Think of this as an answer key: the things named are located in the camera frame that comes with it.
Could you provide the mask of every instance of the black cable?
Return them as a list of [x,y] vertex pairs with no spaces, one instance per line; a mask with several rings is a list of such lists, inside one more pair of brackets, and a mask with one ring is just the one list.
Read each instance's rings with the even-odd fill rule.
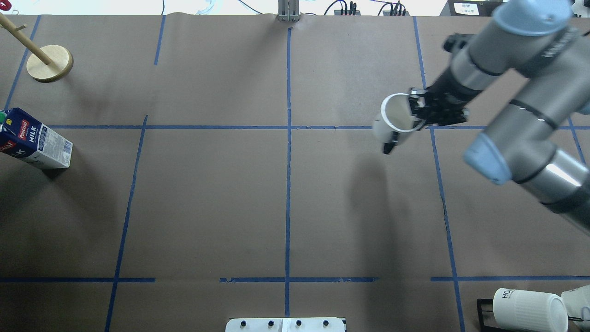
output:
[[259,14],[262,14],[261,12],[257,11],[256,9],[254,9],[254,8],[252,8],[252,7],[250,7],[250,6],[248,6],[248,4],[246,4],[244,1],[242,1],[242,0],[238,0],[238,2],[241,2],[241,3],[242,3],[244,6],[248,7],[249,9],[252,9],[253,11],[255,11],[255,12],[257,12],[257,13],[259,13]]
[[391,2],[386,2],[385,5],[381,6],[381,9],[379,9],[379,12],[377,13],[377,16],[381,15],[381,12],[383,11],[383,8],[385,8],[385,6],[390,5],[391,6],[391,11],[394,10],[394,5]]
[[398,15],[398,10],[399,10],[399,5],[400,4],[401,3],[398,0],[398,2],[395,4],[394,11],[393,11],[393,13],[391,13],[391,15],[393,15],[393,16],[397,16]]
[[326,14],[328,14],[328,11],[330,10],[330,8],[332,6],[334,6],[337,2],[340,2],[341,7],[342,7],[342,2],[344,2],[344,12],[348,12],[348,4],[346,3],[346,1],[345,0],[336,0],[336,1],[332,2],[332,4],[328,6],[328,8],[326,8],[326,12],[324,13],[324,16]]
[[401,16],[402,15],[402,10],[404,10],[404,9],[405,9],[405,6],[400,2],[399,3],[398,16]]
[[590,320],[583,320],[583,319],[581,319],[581,318],[578,318],[578,317],[571,317],[571,316],[568,316],[568,320],[571,320],[571,321],[578,321],[578,322],[581,322],[581,321],[590,321]]

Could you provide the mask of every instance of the blue tape line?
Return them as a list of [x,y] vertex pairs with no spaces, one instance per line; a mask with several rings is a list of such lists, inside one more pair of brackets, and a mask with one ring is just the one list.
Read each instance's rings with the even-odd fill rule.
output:
[[428,127],[428,129],[435,129],[435,130],[448,130],[448,129],[463,129],[463,130],[483,130],[486,129],[487,126],[432,126]]
[[287,129],[287,126],[149,125],[147,129]]
[[137,147],[137,157],[135,158],[135,168],[133,170],[133,180],[131,181],[131,189],[129,190],[129,200],[127,201],[127,212],[125,213],[125,223],[123,224],[123,234],[121,235],[121,244],[119,245],[119,255],[117,257],[117,266],[114,271],[113,288],[111,290],[111,299],[109,301],[109,312],[107,313],[107,322],[104,326],[104,332],[109,332],[111,318],[113,316],[114,299],[117,294],[117,283],[119,282],[119,273],[121,271],[121,262],[123,261],[123,250],[125,249],[125,238],[127,237],[127,228],[129,226],[129,217],[131,216],[131,203],[135,193],[135,184],[137,181],[137,168],[139,166],[139,158],[142,155],[143,138],[146,133],[146,124],[148,116],[143,119],[142,133],[139,137],[139,146]]
[[[139,125],[50,125],[52,129],[142,129]],[[364,130],[371,126],[291,126],[292,130]],[[433,130],[483,130],[487,126],[432,126]],[[590,130],[590,126],[561,126],[560,130]],[[146,129],[263,129],[287,130],[289,126],[241,126],[241,125],[148,125]]]
[[287,29],[287,199],[285,226],[285,317],[291,316],[290,286],[291,277],[291,31]]
[[572,131],[573,141],[576,142],[576,148],[578,149],[580,160],[584,165],[586,165],[586,158],[584,158],[584,152],[582,152],[582,147],[580,146],[580,141],[578,140],[578,134],[576,134],[576,130],[573,128],[572,118],[568,118],[568,122],[569,129]]
[[444,223],[445,227],[447,228],[447,245],[448,245],[448,255],[451,260],[451,271],[453,273],[453,284],[455,286],[455,300],[457,301],[457,313],[459,314],[459,325],[461,327],[461,332],[465,332],[465,321],[463,318],[463,306],[461,304],[461,294],[459,292],[459,282],[457,279],[457,266],[455,264],[455,254],[453,251],[453,239],[451,237],[451,226],[448,222],[448,212],[447,212],[447,200],[445,199],[444,195],[444,187],[443,187],[443,177],[441,175],[441,167],[440,162],[438,160],[438,150],[437,150],[437,143],[436,137],[434,136],[434,130],[430,130],[430,140],[432,141],[432,151],[434,153],[434,164],[437,168],[437,178],[438,178],[438,191],[441,196],[442,200],[442,209],[444,211]]
[[156,282],[156,278],[119,278],[118,282]]
[[154,65],[158,65],[160,58],[160,48],[162,46],[162,37],[164,37],[164,23],[166,23],[166,15],[162,15],[162,23],[160,25],[160,37],[158,37],[158,48],[156,49],[156,58],[154,59]]
[[[262,277],[262,278],[220,278],[221,283],[237,283],[237,282],[285,282],[282,277]],[[359,278],[359,277],[290,277],[291,282],[375,282],[379,278]]]
[[142,129],[142,126],[125,126],[125,125],[50,125],[51,129]]
[[[7,282],[113,282],[114,278],[53,278],[53,277],[33,277],[33,278],[0,278],[1,283]],[[156,282],[156,278],[121,278],[119,282]]]
[[[590,280],[590,276],[579,275],[512,275],[512,276],[458,276],[458,281],[565,281]],[[453,281],[451,276],[434,276],[432,282]]]
[[416,16],[414,19],[414,35],[416,37],[416,48],[418,50],[418,62],[420,63],[420,73],[422,74],[422,87],[426,89],[426,73],[424,72],[424,61],[422,60],[422,47],[420,46],[420,34],[418,32],[418,20]]
[[[39,22],[41,22],[41,16],[37,15],[37,20],[35,21],[35,26],[33,27],[33,31],[31,31],[30,39],[33,40],[35,38],[35,33],[37,32],[37,28],[39,27]],[[14,90],[17,88],[18,78],[21,76],[22,67],[25,65],[25,60],[27,59],[27,55],[29,55],[29,49],[25,48],[25,53],[22,55],[21,64],[18,66],[17,75],[14,77],[14,81],[12,81],[12,87],[10,88],[10,92],[8,93],[8,98],[6,99],[6,104],[4,104],[4,109],[8,109],[10,105],[10,101],[12,100],[12,95],[14,94]]]
[[291,277],[291,282],[375,282],[379,280],[379,278],[328,278],[328,277],[318,277],[318,278],[309,278],[309,277],[299,277],[293,278]]
[[371,126],[293,126],[293,129],[330,129],[330,130],[341,130],[341,129],[371,129]]
[[117,294],[117,282],[113,283],[113,287],[111,288],[111,297],[109,300],[109,312],[107,313],[107,322],[104,325],[104,332],[109,332],[110,330],[110,322],[111,319],[113,318],[113,307],[114,307],[114,298],[115,295]]
[[0,278],[0,282],[113,282],[113,278]]
[[262,277],[262,278],[220,278],[219,282],[285,282],[282,277]]

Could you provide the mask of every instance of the wooden pole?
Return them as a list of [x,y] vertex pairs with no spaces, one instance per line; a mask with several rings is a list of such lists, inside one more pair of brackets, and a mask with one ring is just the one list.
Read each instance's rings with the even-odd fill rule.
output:
[[8,32],[10,32],[18,41],[20,41],[26,48],[35,54],[44,64],[50,65],[53,61],[45,54],[37,45],[35,45],[27,35],[20,31],[14,23],[12,23],[4,14],[0,13],[0,25],[2,25]]

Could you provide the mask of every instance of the wooden base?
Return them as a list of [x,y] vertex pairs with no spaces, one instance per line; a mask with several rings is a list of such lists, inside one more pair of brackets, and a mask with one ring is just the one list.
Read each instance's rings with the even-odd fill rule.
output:
[[53,82],[62,77],[72,69],[74,59],[65,47],[59,45],[47,45],[41,50],[53,61],[46,65],[35,54],[31,54],[27,60],[27,71],[39,82]]

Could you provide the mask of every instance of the blue joint cap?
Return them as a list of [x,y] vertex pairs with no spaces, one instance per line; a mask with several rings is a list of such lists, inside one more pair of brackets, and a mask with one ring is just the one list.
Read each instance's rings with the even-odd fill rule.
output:
[[511,0],[492,16],[507,32],[537,37],[564,29],[572,17],[571,5],[570,0]]
[[580,114],[590,115],[590,102],[586,104],[586,106],[582,107],[581,110],[578,111]]
[[484,133],[463,154],[463,160],[491,182],[502,185],[512,179],[512,173],[496,144]]

